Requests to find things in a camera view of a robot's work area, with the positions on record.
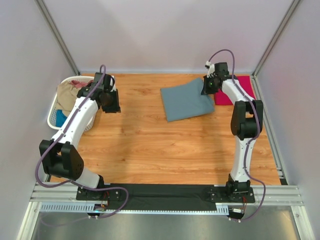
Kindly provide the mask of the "grey-blue t-shirt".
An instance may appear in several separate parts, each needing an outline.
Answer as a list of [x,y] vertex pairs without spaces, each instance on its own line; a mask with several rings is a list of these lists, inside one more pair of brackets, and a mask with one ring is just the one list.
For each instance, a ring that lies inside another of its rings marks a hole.
[[215,103],[208,95],[202,95],[204,82],[196,78],[188,83],[160,90],[166,120],[174,122],[211,114]]

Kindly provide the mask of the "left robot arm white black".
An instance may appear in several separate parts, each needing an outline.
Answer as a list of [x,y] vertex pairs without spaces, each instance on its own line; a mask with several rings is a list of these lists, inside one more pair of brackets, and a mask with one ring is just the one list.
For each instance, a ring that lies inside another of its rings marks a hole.
[[101,177],[85,167],[84,160],[78,152],[78,145],[88,123],[98,109],[105,113],[119,113],[119,94],[115,87],[80,90],[80,97],[58,132],[50,140],[42,140],[39,145],[40,160],[37,163],[35,177],[37,182],[49,188],[39,178],[39,168],[45,174],[65,179],[56,186],[72,182],[79,187],[96,190]]

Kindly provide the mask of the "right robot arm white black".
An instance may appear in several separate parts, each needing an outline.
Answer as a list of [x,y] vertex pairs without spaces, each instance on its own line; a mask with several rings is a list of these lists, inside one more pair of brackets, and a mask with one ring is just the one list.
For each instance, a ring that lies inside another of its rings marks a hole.
[[251,190],[250,166],[256,139],[262,131],[262,101],[252,98],[237,79],[204,76],[202,95],[210,95],[221,90],[233,104],[230,122],[231,133],[235,137],[234,163],[228,181],[221,192],[225,196],[247,195]]

